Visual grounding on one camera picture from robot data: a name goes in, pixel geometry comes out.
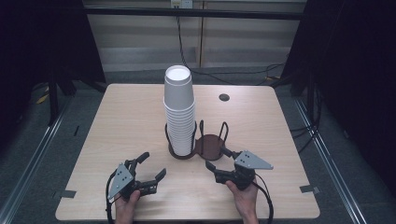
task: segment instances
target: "human hand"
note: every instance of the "human hand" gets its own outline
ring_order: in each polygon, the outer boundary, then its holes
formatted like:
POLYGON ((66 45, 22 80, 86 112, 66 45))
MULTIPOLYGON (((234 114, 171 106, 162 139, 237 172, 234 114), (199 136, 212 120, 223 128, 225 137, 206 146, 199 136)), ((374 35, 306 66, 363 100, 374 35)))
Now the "human hand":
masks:
POLYGON ((135 190, 129 197, 129 201, 125 201, 122 197, 115 201, 116 204, 116 224, 132 224, 134 220, 134 209, 140 198, 140 191, 135 190))
POLYGON ((233 193, 236 210, 244 220, 244 224, 259 223, 256 214, 257 187, 250 184, 246 189, 240 190, 231 180, 227 180, 225 185, 233 193))

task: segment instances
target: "brown coaster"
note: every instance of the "brown coaster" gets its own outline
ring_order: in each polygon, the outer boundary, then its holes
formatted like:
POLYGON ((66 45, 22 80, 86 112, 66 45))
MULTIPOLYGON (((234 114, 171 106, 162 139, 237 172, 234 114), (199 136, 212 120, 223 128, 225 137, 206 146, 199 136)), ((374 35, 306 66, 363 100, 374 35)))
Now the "brown coaster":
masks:
POLYGON ((220 147, 223 140, 214 134, 206 134, 195 141, 195 153, 208 161, 216 161, 221 158, 220 147))

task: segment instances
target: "metal rail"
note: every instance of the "metal rail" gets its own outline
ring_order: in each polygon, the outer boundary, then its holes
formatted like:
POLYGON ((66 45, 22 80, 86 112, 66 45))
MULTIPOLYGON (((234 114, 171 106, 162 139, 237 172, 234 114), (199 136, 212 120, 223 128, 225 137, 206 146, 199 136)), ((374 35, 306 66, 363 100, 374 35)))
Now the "metal rail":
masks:
MULTIPOLYGON (((297 105, 301 117, 303 118, 305 126, 311 127, 311 121, 306 114, 306 108, 303 101, 296 100, 295 103, 297 105)), ((340 172, 338 171, 338 168, 335 165, 334 160, 332 159, 332 154, 327 149, 320 134, 319 133, 315 134, 315 131, 313 131, 312 129, 309 129, 309 133, 313 137, 313 141, 315 143, 315 146, 317 147, 318 153, 320 157, 323 159, 326 169, 329 172, 330 177, 332 178, 332 182, 337 188, 337 191, 340 194, 340 197, 343 200, 346 210, 348 211, 350 217, 352 218, 353 223, 366 224, 367 223, 366 219, 364 218, 364 215, 358 205, 358 202, 353 197, 346 182, 344 181, 344 178, 341 176, 340 172)))
POLYGON ((64 114, 70 105, 71 98, 72 97, 66 98, 67 100, 61 113, 59 114, 58 118, 53 122, 53 124, 47 128, 43 138, 40 141, 40 144, 35 150, 35 154, 33 155, 32 159, 30 159, 14 190, 12 190, 7 200, 5 201, 0 211, 1 224, 11 223, 15 214, 17 213, 17 210, 21 205, 21 201, 25 196, 27 190, 29 189, 29 186, 33 181, 33 177, 35 176, 36 171, 38 170, 38 166, 43 160, 53 137, 57 133, 59 126, 62 123, 64 114))
POLYGON ((208 17, 208 18, 239 18, 300 21, 306 17, 304 13, 264 12, 264 11, 232 11, 213 9, 187 8, 143 8, 143 7, 29 7, 36 12, 54 14, 92 14, 92 15, 128 15, 128 16, 173 16, 173 17, 208 17))

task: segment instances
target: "cable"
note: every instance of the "cable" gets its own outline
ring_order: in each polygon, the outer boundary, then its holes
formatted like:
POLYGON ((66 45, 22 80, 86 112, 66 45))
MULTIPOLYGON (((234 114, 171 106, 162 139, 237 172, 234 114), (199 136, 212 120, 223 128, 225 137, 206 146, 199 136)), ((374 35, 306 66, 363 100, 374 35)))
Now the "cable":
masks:
POLYGON ((319 129, 319 124, 320 124, 320 118, 321 118, 321 110, 322 110, 322 97, 320 96, 320 93, 318 91, 318 88, 316 88, 316 102, 317 102, 317 106, 318 106, 318 115, 317 118, 314 120, 314 122, 309 125, 308 127, 306 127, 306 130, 303 133, 297 134, 295 136, 293 136, 293 139, 296 139, 298 137, 300 137, 301 135, 303 135, 304 133, 313 131, 311 137, 308 139, 308 141, 305 143, 305 145, 300 148, 298 150, 298 153, 301 153, 302 151, 304 151, 309 143, 311 143, 311 141, 317 136, 318 134, 318 129, 319 129))
POLYGON ((238 84, 235 84, 235 83, 232 83, 232 82, 230 82, 230 81, 221 79, 221 78, 219 78, 219 77, 215 77, 215 76, 213 76, 213 75, 227 75, 227 74, 253 75, 253 74, 259 74, 259 73, 266 73, 266 77, 265 77, 264 81, 262 81, 262 82, 260 82, 260 83, 257 83, 257 84, 254 84, 254 86, 260 86, 262 83, 264 83, 264 82, 268 79, 268 77, 269 77, 269 73, 268 73, 268 72, 269 72, 269 71, 274 70, 274 69, 278 68, 279 66, 285 64, 285 63, 274 63, 274 64, 270 64, 270 65, 266 66, 264 70, 255 71, 255 72, 215 72, 215 73, 198 72, 198 71, 195 71, 195 70, 189 68, 189 66, 187 65, 186 59, 185 59, 185 57, 184 57, 183 43, 182 43, 182 41, 181 41, 180 17, 177 17, 177 30, 178 30, 178 43, 179 43, 179 51, 180 51, 181 61, 183 62, 183 65, 186 66, 190 71, 192 71, 193 73, 198 74, 198 75, 204 75, 204 76, 213 77, 214 79, 216 79, 216 80, 218 80, 218 81, 221 81, 221 82, 224 82, 224 83, 227 83, 227 84, 235 85, 235 86, 236 86, 236 85, 238 85, 238 84))
POLYGON ((299 132, 299 131, 302 131, 302 130, 306 130, 306 129, 313 128, 314 126, 315 126, 315 125, 311 124, 311 125, 309 125, 309 126, 305 126, 305 127, 303 127, 303 128, 299 128, 299 129, 290 129, 289 131, 290 131, 291 133, 293 133, 293 132, 299 132))
POLYGON ((113 216, 111 216, 111 205, 116 201, 114 200, 114 202, 110 202, 110 200, 107 198, 108 197, 108 187, 110 185, 111 179, 116 175, 117 170, 115 170, 113 172, 113 174, 110 175, 110 177, 107 180, 107 184, 106 184, 106 212, 107 212, 107 221, 109 224, 114 224, 113 221, 113 216))
POLYGON ((116 198, 111 204, 113 204, 116 200, 118 200, 120 197, 122 197, 121 195, 118 197, 118 198, 116 198))
POLYGON ((261 176, 259 176, 258 174, 256 174, 256 176, 258 176, 260 178, 260 180, 262 181, 262 183, 265 186, 265 189, 263 189, 260 185, 254 183, 253 181, 251 182, 254 186, 256 186, 256 188, 258 188, 259 190, 262 191, 262 193, 265 195, 265 198, 267 199, 268 202, 268 207, 270 209, 270 215, 268 216, 268 220, 267 223, 271 224, 273 222, 274 219, 274 206, 272 204, 271 201, 271 196, 270 196, 270 192, 268 191, 267 185, 265 184, 264 180, 262 179, 261 176))

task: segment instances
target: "styrofoam cup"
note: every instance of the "styrofoam cup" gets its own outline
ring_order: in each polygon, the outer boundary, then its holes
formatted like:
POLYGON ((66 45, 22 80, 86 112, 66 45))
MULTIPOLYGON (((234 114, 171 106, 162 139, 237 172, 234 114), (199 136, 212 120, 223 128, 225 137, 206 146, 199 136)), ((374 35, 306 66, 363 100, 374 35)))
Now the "styrofoam cup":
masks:
POLYGON ((184 110, 194 103, 190 70, 182 65, 165 72, 163 102, 171 110, 184 110))

